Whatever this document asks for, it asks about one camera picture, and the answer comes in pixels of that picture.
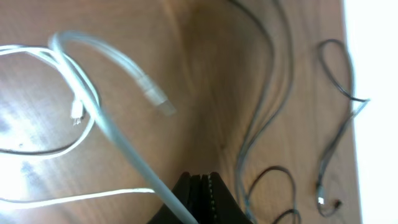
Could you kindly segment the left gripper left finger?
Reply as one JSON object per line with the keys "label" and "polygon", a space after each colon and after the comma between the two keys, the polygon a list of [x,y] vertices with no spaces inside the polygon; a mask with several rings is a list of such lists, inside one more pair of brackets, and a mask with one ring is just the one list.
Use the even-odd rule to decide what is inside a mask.
{"label": "left gripper left finger", "polygon": [[[201,176],[184,172],[172,189],[172,193],[180,200],[185,208],[200,222],[200,192]],[[182,224],[182,222],[163,205],[147,224]]]}

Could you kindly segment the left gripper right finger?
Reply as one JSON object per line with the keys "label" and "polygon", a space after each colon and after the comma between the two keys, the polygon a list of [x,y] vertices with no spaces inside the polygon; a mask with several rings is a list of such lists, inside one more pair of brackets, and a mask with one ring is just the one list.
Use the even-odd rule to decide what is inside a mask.
{"label": "left gripper right finger", "polygon": [[217,172],[203,175],[201,178],[201,222],[252,224]]}

